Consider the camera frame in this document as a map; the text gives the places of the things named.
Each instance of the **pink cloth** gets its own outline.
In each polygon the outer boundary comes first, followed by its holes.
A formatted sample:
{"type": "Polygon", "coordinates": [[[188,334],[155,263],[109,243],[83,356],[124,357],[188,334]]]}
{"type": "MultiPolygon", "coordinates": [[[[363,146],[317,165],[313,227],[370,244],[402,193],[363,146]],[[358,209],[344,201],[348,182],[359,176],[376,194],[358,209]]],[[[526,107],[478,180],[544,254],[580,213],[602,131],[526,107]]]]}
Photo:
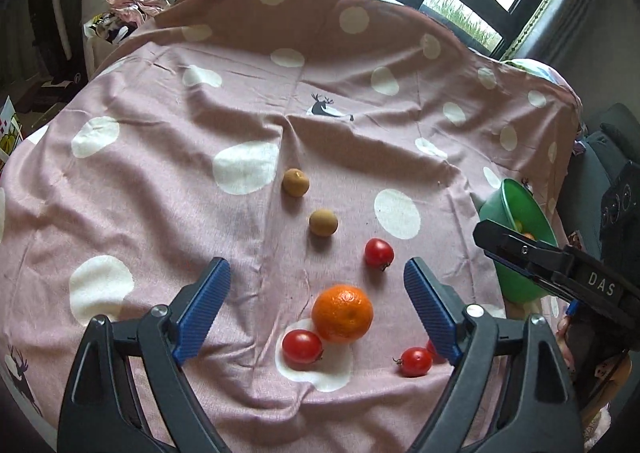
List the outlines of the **pink cloth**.
{"type": "MultiPolygon", "coordinates": [[[[577,122],[569,91],[469,51],[409,8],[180,0],[5,168],[0,350],[24,354],[55,426],[88,318],[139,317],[223,256],[231,292],[185,372],[229,446],[405,451],[451,372],[405,379],[392,361],[428,339],[402,286],[405,261],[421,256],[463,301],[504,314],[494,265],[472,239],[474,202],[501,178],[527,177],[561,240],[554,199],[577,122]],[[292,167],[310,177],[298,200],[280,188],[292,167]],[[307,220],[322,207],[339,227],[318,241],[307,220]],[[362,259],[371,237],[396,252],[383,274],[362,259]],[[315,384],[296,381],[280,340],[336,283],[367,292],[372,326],[325,351],[315,384]]],[[[491,419],[494,374],[470,439],[491,419]]]]}
{"type": "Polygon", "coordinates": [[[136,24],[138,27],[146,22],[149,17],[169,7],[168,0],[107,0],[110,11],[127,24],[136,24]]]}

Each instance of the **grass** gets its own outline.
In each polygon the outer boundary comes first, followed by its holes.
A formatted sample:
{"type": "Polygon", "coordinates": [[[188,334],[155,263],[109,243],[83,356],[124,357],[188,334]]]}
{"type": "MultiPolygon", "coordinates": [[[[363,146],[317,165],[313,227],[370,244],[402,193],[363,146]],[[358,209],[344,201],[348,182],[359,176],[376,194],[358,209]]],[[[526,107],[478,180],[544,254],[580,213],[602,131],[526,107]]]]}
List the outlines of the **grass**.
{"type": "Polygon", "coordinates": [[[480,18],[474,19],[475,13],[459,0],[427,0],[425,5],[448,18],[487,49],[493,50],[500,43],[500,35],[480,18]]]}

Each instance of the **cherry tomato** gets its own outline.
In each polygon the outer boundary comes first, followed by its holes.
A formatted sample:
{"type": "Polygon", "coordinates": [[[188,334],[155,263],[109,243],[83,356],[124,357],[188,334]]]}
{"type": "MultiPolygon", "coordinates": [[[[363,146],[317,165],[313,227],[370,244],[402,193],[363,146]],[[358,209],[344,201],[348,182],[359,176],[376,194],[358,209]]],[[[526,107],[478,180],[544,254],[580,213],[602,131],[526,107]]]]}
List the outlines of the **cherry tomato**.
{"type": "Polygon", "coordinates": [[[292,330],[282,340],[282,353],[287,361],[310,365],[322,356],[322,341],[308,330],[292,330]]]}
{"type": "Polygon", "coordinates": [[[434,363],[444,363],[446,361],[446,359],[442,357],[440,354],[438,354],[438,352],[436,351],[436,347],[433,344],[433,341],[431,340],[427,341],[426,348],[427,348],[427,351],[431,354],[431,357],[433,357],[434,363]]]}
{"type": "Polygon", "coordinates": [[[420,377],[431,369],[433,358],[426,348],[411,347],[396,359],[396,364],[405,377],[420,377]]]}
{"type": "Polygon", "coordinates": [[[394,250],[385,240],[372,238],[364,248],[364,259],[370,267],[384,271],[394,261],[394,250]]]}

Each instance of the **mandarin orange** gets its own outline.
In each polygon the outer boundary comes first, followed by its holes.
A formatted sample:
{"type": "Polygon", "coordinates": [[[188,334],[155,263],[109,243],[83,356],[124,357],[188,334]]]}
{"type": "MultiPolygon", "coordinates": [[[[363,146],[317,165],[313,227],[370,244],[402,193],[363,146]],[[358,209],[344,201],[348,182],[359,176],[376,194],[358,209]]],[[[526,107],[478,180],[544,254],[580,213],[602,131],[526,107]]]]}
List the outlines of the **mandarin orange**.
{"type": "Polygon", "coordinates": [[[358,287],[334,285],[320,293],[311,319],[322,339],[329,343],[351,343],[369,330],[373,306],[358,287]]]}

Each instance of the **green bowl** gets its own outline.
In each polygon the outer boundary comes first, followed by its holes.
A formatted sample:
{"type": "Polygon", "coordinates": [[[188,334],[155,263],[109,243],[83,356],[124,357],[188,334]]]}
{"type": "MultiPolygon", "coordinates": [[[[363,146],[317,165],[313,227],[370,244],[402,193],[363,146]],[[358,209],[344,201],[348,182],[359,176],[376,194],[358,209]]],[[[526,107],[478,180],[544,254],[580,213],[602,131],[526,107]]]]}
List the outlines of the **green bowl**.
{"type": "MultiPolygon", "coordinates": [[[[558,245],[545,214],[522,184],[511,178],[502,181],[500,189],[494,192],[479,211],[480,220],[492,220],[517,231],[515,220],[522,223],[523,233],[531,233],[536,240],[558,245]]],[[[502,295],[513,303],[527,303],[546,296],[530,279],[494,261],[495,272],[500,282],[502,295]]]]}

